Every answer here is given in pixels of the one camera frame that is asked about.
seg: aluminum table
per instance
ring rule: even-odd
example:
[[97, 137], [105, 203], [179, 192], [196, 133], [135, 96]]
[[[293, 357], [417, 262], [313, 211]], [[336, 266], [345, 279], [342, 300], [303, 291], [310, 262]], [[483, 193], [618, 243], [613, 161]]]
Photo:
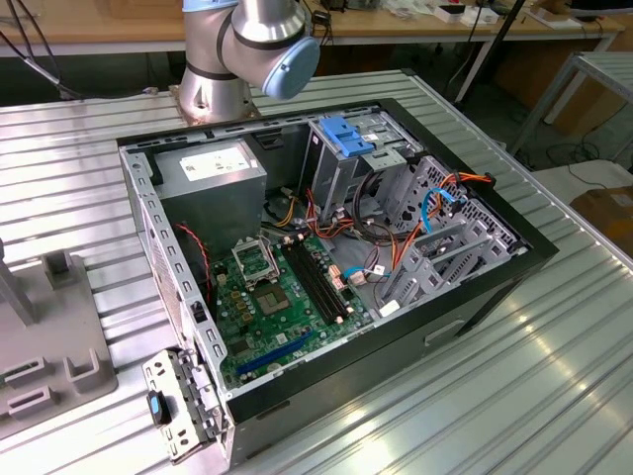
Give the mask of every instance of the aluminum table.
[[[560, 252], [485, 323], [237, 467], [273, 473], [630, 472], [633, 262], [438, 94], [400, 71], [313, 80], [263, 114], [398, 99]], [[0, 110], [0, 235], [28, 264], [83, 256], [119, 388], [0, 441], [3, 473], [213, 473], [169, 465], [140, 365], [173, 344], [114, 138], [183, 127], [168, 95]], [[206, 450], [213, 458], [214, 451]]]
[[[560, 94], [573, 75], [576, 75], [565, 92], [552, 107], [545, 122], [552, 124], [558, 114], [565, 108], [580, 84], [587, 76], [595, 79], [604, 87], [618, 94], [625, 101], [633, 104], [633, 52], [579, 52], [570, 55], [552, 83], [543, 93], [538, 103], [521, 126], [514, 143], [509, 147], [510, 153], [516, 153], [530, 137], [539, 120]], [[629, 134], [612, 157], [624, 151], [633, 143], [633, 132]]]

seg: ram slot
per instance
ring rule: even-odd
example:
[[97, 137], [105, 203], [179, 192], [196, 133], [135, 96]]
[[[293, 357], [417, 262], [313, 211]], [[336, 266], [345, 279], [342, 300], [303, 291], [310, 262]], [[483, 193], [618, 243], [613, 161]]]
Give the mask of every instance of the ram slot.
[[345, 318], [347, 315], [345, 306], [320, 272], [306, 248], [302, 244], [283, 247], [282, 253], [323, 321], [332, 325], [338, 317]]

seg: blue drive bay latch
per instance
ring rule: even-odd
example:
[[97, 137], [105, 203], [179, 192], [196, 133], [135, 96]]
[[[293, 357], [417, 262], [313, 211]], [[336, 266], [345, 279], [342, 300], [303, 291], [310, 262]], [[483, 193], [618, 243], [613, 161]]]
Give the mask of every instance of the blue drive bay latch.
[[358, 156], [375, 150], [372, 143], [363, 141], [355, 127], [340, 116], [318, 121], [331, 141], [340, 146], [343, 155]]

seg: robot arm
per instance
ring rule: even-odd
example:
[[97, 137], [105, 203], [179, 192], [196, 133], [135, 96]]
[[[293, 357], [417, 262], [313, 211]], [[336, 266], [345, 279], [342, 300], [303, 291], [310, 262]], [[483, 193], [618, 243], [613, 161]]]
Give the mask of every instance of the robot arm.
[[242, 118], [246, 82], [277, 99], [297, 95], [315, 73], [317, 41], [295, 0], [184, 0], [187, 69], [179, 103], [190, 122]]

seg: blue pcie slot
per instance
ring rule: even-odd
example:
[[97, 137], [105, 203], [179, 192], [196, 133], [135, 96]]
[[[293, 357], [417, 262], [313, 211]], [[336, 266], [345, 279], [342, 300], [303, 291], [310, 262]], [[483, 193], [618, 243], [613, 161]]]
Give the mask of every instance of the blue pcie slot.
[[264, 354], [263, 356], [259, 356], [258, 358], [253, 359], [247, 363], [242, 364], [241, 366], [237, 366], [237, 374], [245, 374], [249, 371], [254, 371], [262, 366], [272, 363], [276, 359], [279, 359], [287, 354], [294, 353], [295, 351], [301, 349], [308, 338], [312, 335], [312, 331], [307, 332], [306, 334], [300, 336], [299, 338], [291, 341], [289, 343], [280, 346], [279, 348], [273, 349], [272, 351]]

